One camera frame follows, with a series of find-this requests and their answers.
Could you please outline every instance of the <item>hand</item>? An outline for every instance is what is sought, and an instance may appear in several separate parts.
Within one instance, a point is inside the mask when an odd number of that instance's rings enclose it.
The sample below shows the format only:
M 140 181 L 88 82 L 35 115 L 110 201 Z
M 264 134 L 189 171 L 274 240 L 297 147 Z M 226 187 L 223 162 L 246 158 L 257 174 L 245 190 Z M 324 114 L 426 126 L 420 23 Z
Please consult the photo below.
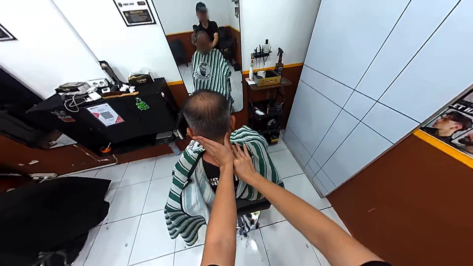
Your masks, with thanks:
M 225 134 L 224 145 L 204 138 L 202 136 L 193 137 L 205 148 L 206 152 L 218 164 L 218 167 L 230 166 L 233 168 L 233 151 L 232 144 L 230 144 L 230 133 Z
M 240 145 L 235 144 L 232 146 L 233 154 L 235 159 L 233 160 L 233 166 L 235 167 L 236 175 L 243 181 L 248 183 L 248 179 L 256 173 L 251 160 L 250 154 L 246 144 L 243 144 L 243 151 L 240 149 Z

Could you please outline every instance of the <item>qr code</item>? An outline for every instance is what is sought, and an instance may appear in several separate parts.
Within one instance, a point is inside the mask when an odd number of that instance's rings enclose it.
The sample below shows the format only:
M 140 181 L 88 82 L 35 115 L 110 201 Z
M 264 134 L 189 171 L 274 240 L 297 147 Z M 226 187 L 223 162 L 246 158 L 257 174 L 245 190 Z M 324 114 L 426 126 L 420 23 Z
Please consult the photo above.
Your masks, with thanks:
M 113 118 L 113 115 L 110 112 L 103 112 L 100 113 L 101 116 L 103 116 L 105 119 Z

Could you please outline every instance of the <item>barber cape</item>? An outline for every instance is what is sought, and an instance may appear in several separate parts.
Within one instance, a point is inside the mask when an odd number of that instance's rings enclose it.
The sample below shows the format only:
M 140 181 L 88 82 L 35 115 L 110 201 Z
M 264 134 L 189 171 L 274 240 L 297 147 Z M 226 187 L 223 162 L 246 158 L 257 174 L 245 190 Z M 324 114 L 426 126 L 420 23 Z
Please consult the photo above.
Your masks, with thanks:
M 210 89 L 222 94 L 228 100 L 230 112 L 233 113 L 235 110 L 231 95 L 231 74 L 227 61 L 217 49 L 212 49 L 206 55 L 196 51 L 192 56 L 192 79 L 195 90 Z
M 235 130 L 231 143 L 246 144 L 252 154 L 256 172 L 284 187 L 268 153 L 268 143 L 258 132 L 247 126 Z M 173 169 L 173 182 L 164 209 L 167 229 L 171 238 L 181 235 L 188 246 L 198 239 L 199 228 L 208 224 L 215 193 L 205 175 L 202 155 L 205 149 L 197 141 L 191 141 Z M 236 198 L 259 200 L 263 195 L 243 180 L 235 193 Z

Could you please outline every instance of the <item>white tile floor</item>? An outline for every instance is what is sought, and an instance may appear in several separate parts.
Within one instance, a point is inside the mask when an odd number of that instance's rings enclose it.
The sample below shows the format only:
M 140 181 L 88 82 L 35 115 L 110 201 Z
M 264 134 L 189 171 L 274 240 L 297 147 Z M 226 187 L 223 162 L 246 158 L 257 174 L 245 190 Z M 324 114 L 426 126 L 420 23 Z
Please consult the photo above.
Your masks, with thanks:
M 192 81 L 192 66 L 189 63 L 189 66 L 180 65 L 178 66 L 179 71 L 181 72 L 182 79 L 184 81 L 184 85 L 187 88 L 187 92 L 193 93 L 194 92 L 194 83 Z M 232 97 L 235 103 L 233 104 L 233 108 L 236 112 L 241 111 L 243 109 L 243 85 L 242 75 L 240 71 L 235 71 L 232 66 L 230 66 L 230 70 L 232 71 L 232 75 L 230 76 L 231 79 L 231 86 L 232 86 Z
M 270 157 L 284 177 L 286 189 L 346 227 L 325 198 L 320 198 L 281 140 L 270 147 Z M 178 236 L 170 239 L 164 206 L 179 156 L 163 155 L 128 164 L 92 170 L 76 176 L 112 180 L 106 200 L 111 203 L 102 225 L 93 228 L 74 266 L 197 266 L 200 265 L 206 226 L 188 247 Z M 262 211 L 260 228 L 248 238 L 237 238 L 236 265 L 329 265 L 272 206 Z

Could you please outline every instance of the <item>cap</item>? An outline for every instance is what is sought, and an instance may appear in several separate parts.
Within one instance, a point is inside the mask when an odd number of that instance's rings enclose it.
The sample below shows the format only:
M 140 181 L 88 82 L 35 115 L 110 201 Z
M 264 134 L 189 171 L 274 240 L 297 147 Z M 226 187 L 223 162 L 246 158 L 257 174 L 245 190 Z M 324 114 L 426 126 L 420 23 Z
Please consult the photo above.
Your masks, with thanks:
M 207 12 L 207 7 L 205 6 L 204 3 L 198 2 L 195 5 L 195 12 Z

